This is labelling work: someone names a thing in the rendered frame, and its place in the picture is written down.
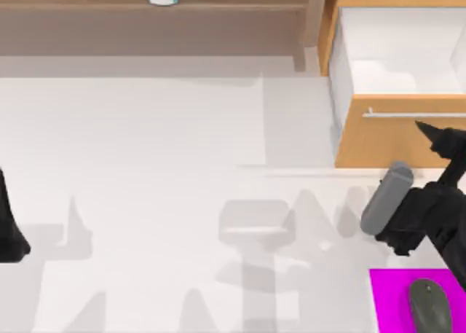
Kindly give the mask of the pale grey rounded box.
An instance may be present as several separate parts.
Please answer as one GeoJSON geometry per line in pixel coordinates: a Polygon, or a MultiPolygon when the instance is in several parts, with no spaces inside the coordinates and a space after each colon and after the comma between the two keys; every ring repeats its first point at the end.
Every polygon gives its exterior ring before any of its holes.
{"type": "Polygon", "coordinates": [[[362,212],[361,230],[373,236],[382,232],[413,183],[414,173],[407,163],[396,161],[391,164],[362,212]]]}

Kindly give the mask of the pale wooden drawer front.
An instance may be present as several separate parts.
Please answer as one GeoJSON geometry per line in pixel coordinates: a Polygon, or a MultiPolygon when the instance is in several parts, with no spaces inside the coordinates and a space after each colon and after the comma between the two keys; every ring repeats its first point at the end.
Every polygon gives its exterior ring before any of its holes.
{"type": "Polygon", "coordinates": [[[412,168],[443,168],[448,161],[430,151],[431,142],[415,121],[466,130],[465,118],[363,118],[369,107],[378,112],[466,112],[466,95],[354,94],[336,154],[337,168],[386,168],[394,161],[412,168]]]}

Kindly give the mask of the magenta mouse mat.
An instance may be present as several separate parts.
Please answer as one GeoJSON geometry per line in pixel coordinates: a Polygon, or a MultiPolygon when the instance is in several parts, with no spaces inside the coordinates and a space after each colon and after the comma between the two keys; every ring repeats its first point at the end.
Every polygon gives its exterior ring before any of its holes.
{"type": "Polygon", "coordinates": [[[371,287],[379,333],[416,333],[408,288],[420,278],[435,281],[449,299],[452,333],[466,333],[466,292],[448,269],[371,269],[371,287]]]}

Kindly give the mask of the grey computer mouse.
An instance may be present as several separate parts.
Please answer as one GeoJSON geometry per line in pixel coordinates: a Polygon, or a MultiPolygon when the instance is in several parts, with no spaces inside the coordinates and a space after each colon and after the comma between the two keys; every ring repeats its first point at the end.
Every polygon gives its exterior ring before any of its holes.
{"type": "Polygon", "coordinates": [[[449,299],[443,287],[428,278],[413,281],[408,303],[416,333],[452,333],[449,299]]]}

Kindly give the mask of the pulled-out drawer white inside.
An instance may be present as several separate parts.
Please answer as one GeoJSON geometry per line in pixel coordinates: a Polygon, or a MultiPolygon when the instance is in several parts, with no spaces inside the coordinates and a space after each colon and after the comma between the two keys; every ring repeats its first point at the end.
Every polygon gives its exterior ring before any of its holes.
{"type": "Polygon", "coordinates": [[[336,139],[354,95],[466,95],[466,7],[342,8],[328,71],[336,139]]]}

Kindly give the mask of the wooden open shelf unit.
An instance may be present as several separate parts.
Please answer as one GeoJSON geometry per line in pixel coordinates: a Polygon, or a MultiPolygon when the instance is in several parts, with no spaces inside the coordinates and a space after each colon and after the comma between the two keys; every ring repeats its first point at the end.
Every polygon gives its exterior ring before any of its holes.
{"type": "Polygon", "coordinates": [[[296,70],[325,0],[0,0],[0,56],[269,57],[296,70]]]}

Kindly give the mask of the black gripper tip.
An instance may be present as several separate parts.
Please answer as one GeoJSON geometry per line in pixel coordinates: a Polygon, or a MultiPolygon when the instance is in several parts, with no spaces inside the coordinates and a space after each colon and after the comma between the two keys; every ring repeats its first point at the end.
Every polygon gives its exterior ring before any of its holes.
{"type": "Polygon", "coordinates": [[[0,169],[0,264],[18,263],[30,252],[31,246],[12,214],[4,173],[0,169]]]}

